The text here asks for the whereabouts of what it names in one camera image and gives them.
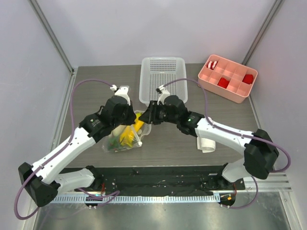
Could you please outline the white fake radish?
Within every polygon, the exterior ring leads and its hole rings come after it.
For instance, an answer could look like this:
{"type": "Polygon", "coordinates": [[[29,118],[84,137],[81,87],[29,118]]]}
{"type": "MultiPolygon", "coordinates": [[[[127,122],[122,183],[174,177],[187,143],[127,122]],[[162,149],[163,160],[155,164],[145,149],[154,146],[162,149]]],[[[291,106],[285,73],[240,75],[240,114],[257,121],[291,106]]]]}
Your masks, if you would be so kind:
{"type": "Polygon", "coordinates": [[[123,133],[123,131],[125,130],[126,127],[127,127],[127,126],[125,126],[125,125],[120,125],[120,126],[116,127],[116,128],[112,131],[112,135],[113,135],[114,137],[120,136],[120,135],[123,133]]]}

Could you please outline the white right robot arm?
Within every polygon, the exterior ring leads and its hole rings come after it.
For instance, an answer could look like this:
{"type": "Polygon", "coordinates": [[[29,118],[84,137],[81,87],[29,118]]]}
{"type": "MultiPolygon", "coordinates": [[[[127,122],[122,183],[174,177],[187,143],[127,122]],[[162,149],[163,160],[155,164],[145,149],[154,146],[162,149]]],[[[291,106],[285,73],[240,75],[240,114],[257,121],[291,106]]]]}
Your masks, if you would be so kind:
{"type": "Polygon", "coordinates": [[[174,95],[166,97],[163,102],[151,101],[139,119],[152,125],[162,122],[175,124],[183,134],[213,140],[242,154],[240,160],[226,163],[217,176],[217,185],[222,189],[228,189],[244,177],[266,179],[279,156],[266,131],[250,132],[216,123],[209,117],[189,111],[174,95]]]}

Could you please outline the green fake vegetable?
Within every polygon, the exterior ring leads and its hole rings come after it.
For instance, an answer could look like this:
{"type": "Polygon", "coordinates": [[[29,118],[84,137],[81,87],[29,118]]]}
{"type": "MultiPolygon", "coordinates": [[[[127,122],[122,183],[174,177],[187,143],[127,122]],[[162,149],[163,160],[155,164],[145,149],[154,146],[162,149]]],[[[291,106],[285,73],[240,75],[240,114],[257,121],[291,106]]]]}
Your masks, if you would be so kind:
{"type": "Polygon", "coordinates": [[[107,141],[106,149],[110,152],[118,152],[124,149],[118,138],[109,138],[107,141]]]}

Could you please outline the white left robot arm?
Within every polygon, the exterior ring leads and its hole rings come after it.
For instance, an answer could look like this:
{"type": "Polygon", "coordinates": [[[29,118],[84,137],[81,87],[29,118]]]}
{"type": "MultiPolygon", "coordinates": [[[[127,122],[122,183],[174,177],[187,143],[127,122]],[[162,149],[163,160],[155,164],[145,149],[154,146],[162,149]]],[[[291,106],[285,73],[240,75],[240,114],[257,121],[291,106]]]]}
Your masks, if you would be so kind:
{"type": "Polygon", "coordinates": [[[103,176],[92,166],[70,172],[62,170],[79,154],[90,148],[120,125],[132,125],[136,115],[128,96],[114,95],[99,112],[87,115],[74,133],[47,156],[18,168],[21,183],[38,207],[49,204],[58,194],[79,188],[97,191],[103,176]]]}

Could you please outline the yellow fake banana bunch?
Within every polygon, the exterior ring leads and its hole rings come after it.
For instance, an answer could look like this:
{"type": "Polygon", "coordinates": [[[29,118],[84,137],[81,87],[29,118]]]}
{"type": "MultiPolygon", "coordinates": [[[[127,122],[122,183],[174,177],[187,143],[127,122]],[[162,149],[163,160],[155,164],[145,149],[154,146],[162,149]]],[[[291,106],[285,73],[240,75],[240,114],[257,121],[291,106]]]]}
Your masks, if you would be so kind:
{"type": "Polygon", "coordinates": [[[136,113],[135,123],[131,126],[127,126],[123,133],[119,136],[121,144],[125,147],[133,147],[133,145],[140,142],[140,137],[138,136],[138,131],[141,130],[144,122],[139,120],[142,112],[136,113]]]}

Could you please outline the clear dotted zip top bag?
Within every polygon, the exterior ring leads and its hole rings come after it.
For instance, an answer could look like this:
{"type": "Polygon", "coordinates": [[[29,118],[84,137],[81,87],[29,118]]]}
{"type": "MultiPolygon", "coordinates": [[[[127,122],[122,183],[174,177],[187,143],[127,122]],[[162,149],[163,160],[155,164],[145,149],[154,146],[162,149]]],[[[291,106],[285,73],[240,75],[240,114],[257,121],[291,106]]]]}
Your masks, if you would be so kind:
{"type": "Polygon", "coordinates": [[[135,123],[130,126],[120,125],[110,135],[103,138],[104,152],[115,153],[141,147],[143,138],[150,134],[152,126],[140,121],[144,111],[135,111],[135,123]]]}

